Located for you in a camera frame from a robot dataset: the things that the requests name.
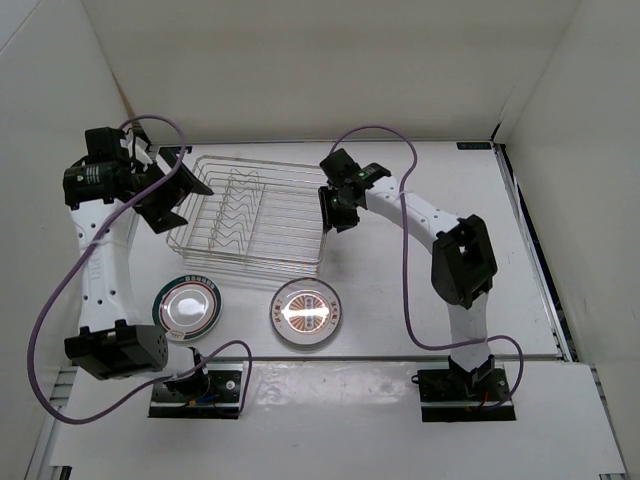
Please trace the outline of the chrome wire dish rack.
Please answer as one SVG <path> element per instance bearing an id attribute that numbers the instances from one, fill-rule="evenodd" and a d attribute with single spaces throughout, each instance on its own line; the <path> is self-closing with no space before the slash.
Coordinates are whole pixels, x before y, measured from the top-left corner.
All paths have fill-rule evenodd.
<path id="1" fill-rule="evenodd" d="M 193 173 L 213 194 L 191 194 L 177 208 L 187 223 L 171 230 L 166 242 L 185 264 L 286 277 L 318 274 L 326 245 L 319 167 L 202 155 Z"/>

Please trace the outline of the orange sunburst plate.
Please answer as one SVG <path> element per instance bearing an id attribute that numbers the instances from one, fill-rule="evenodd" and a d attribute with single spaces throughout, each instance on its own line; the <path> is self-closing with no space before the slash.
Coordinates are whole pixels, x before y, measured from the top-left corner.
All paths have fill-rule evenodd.
<path id="1" fill-rule="evenodd" d="M 319 350 L 330 343 L 342 318 L 342 301 L 336 290 L 312 277 L 284 283 L 269 305 L 269 320 L 276 336 L 299 351 Z"/>

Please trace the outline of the green rimmed white plate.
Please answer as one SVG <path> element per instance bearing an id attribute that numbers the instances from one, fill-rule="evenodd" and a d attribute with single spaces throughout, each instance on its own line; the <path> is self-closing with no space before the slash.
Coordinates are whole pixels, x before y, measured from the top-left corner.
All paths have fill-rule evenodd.
<path id="1" fill-rule="evenodd" d="M 155 325 L 168 340 L 195 341 L 218 323 L 222 296 L 216 283 L 202 275 L 183 275 L 171 280 L 157 293 L 152 306 Z"/>

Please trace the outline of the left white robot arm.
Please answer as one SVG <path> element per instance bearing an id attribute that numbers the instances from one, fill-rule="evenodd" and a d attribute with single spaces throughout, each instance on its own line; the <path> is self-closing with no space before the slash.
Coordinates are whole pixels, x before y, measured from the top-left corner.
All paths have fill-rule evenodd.
<path id="1" fill-rule="evenodd" d="M 144 220 L 156 234 L 185 225 L 174 208 L 189 195 L 212 190 L 180 166 L 168 177 L 124 131 L 85 133 L 87 153 L 63 176 L 65 203 L 87 260 L 82 275 L 78 334 L 64 341 L 66 356 L 97 380 L 166 377 L 169 391 L 188 400 L 206 395 L 210 377 L 193 347 L 168 342 L 162 326 L 135 306 L 129 256 Z"/>

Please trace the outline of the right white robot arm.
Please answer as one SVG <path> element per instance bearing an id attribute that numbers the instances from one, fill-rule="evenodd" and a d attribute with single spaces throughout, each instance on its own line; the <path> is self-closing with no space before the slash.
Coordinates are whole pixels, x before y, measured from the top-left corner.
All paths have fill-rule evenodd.
<path id="1" fill-rule="evenodd" d="M 358 225 L 360 208 L 402 228 L 404 314 L 409 314 L 408 238 L 431 255 L 431 284 L 446 303 L 451 329 L 449 387 L 460 399 L 480 393 L 495 359 L 487 345 L 487 303 L 497 262 L 484 220 L 447 213 L 405 189 L 385 167 L 365 167 L 339 149 L 320 162 L 327 184 L 318 189 L 323 229 L 342 232 Z"/>

